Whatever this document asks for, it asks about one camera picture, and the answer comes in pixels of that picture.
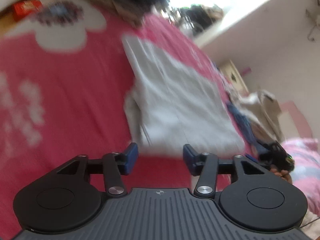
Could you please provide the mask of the person's right hand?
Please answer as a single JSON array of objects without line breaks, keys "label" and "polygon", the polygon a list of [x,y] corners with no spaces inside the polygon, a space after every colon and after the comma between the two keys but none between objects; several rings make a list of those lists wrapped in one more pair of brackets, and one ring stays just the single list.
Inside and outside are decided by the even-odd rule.
[{"label": "person's right hand", "polygon": [[289,171],[287,171],[287,170],[279,171],[277,168],[271,168],[270,172],[272,172],[274,175],[280,177],[281,179],[287,181],[288,183],[292,184],[292,178],[290,176]]}]

